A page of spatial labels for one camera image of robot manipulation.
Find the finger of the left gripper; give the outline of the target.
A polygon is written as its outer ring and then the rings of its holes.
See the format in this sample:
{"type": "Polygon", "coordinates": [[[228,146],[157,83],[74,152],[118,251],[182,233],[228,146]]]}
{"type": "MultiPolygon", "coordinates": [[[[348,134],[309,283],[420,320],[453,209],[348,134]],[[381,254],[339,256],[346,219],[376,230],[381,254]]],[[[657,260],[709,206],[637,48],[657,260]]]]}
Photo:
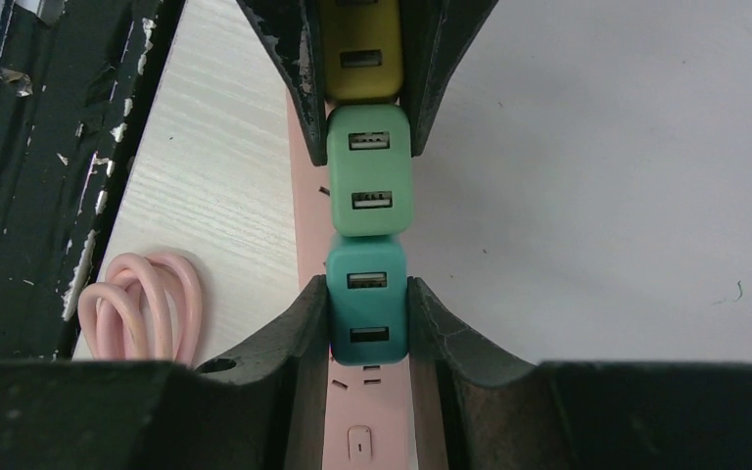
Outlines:
{"type": "Polygon", "coordinates": [[[295,108],[311,163],[327,164],[326,80],[318,3],[238,0],[295,108]]]}
{"type": "Polygon", "coordinates": [[[403,85],[411,155],[424,152],[449,81],[496,0],[404,0],[400,3],[403,85]]]}

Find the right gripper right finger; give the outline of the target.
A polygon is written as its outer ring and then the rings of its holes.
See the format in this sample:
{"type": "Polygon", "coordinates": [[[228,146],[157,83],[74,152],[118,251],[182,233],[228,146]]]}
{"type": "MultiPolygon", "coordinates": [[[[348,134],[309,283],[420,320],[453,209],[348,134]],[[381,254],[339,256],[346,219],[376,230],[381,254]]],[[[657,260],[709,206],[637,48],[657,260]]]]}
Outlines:
{"type": "Polygon", "coordinates": [[[422,469],[752,469],[752,363],[532,364],[408,281],[422,469]]]}

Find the pink power strip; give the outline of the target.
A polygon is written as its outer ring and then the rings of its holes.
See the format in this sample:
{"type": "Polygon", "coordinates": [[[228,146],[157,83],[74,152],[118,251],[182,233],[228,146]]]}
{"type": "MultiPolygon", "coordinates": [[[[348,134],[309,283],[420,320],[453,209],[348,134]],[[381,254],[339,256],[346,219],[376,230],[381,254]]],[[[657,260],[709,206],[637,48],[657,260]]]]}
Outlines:
{"type": "MultiPolygon", "coordinates": [[[[299,285],[325,272],[334,229],[325,166],[314,166],[287,100],[299,285]]],[[[328,359],[324,469],[409,469],[412,423],[407,363],[346,367],[328,359]]]]}

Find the teal adapter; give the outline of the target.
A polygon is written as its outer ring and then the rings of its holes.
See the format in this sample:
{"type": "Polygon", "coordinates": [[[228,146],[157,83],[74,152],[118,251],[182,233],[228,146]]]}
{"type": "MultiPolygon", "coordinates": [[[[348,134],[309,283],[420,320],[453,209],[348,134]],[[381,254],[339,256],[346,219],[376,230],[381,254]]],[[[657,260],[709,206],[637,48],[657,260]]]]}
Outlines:
{"type": "Polygon", "coordinates": [[[408,354],[407,260],[393,236],[335,235],[326,263],[331,352],[345,366],[408,354]]]}

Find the yellow adapter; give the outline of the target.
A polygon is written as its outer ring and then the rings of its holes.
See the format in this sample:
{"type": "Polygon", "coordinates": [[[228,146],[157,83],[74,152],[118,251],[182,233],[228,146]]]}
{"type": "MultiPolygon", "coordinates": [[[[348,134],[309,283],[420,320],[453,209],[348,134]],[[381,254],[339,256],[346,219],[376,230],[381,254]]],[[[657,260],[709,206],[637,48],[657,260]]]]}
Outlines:
{"type": "Polygon", "coordinates": [[[317,3],[332,103],[393,102],[403,83],[400,2],[317,3]]]}

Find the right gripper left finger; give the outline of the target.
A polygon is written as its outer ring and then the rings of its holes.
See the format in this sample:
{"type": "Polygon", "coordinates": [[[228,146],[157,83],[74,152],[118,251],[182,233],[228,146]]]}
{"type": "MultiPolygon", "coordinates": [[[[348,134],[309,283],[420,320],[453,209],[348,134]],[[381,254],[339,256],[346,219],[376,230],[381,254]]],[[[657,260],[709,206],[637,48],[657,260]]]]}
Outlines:
{"type": "Polygon", "coordinates": [[[328,312],[317,275],[197,368],[0,361],[0,469],[318,469],[328,312]]]}

